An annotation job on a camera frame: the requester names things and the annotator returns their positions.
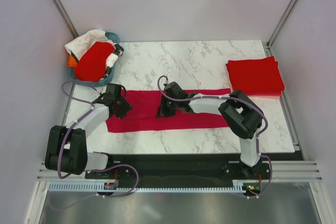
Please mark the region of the magenta t shirt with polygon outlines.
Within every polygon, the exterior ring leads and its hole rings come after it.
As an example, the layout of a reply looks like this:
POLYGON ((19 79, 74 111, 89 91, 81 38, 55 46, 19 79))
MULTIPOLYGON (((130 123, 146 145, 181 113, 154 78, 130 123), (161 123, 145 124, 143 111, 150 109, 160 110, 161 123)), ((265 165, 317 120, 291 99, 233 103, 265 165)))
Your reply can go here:
POLYGON ((178 110, 174 116, 157 117, 156 113, 161 102, 161 93, 158 90, 129 90, 126 100, 132 106, 132 110, 121 119, 113 116, 106 120, 108 132, 128 133, 228 127, 222 116, 208 113, 191 114, 178 110))

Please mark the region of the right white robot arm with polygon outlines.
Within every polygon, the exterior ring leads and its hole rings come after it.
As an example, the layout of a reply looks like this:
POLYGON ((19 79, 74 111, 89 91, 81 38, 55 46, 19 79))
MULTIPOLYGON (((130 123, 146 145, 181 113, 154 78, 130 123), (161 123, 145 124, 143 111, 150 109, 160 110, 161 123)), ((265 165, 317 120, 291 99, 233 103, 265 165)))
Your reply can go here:
POLYGON ((241 174, 248 179, 259 173, 261 158, 259 136, 268 127, 263 111, 242 91, 228 95, 187 93, 176 82, 166 83, 161 93, 157 117, 174 116, 176 111, 192 114, 220 115, 239 138, 241 174))

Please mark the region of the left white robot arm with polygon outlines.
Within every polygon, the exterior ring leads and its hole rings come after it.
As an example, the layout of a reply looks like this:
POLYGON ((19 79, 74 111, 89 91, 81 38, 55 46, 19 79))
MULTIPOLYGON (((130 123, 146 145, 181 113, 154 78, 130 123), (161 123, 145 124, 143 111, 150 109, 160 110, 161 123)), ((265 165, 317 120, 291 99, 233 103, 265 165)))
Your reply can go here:
POLYGON ((111 178, 115 165, 108 161, 106 153, 90 153, 87 150, 87 137, 103 122, 115 116, 119 119, 132 110, 125 99, 126 88, 120 84, 109 83, 104 93, 92 102, 71 96, 72 100, 87 104, 88 110, 66 125, 55 125, 50 129, 45 156, 45 167, 55 170, 60 179, 94 171, 103 178, 111 178))

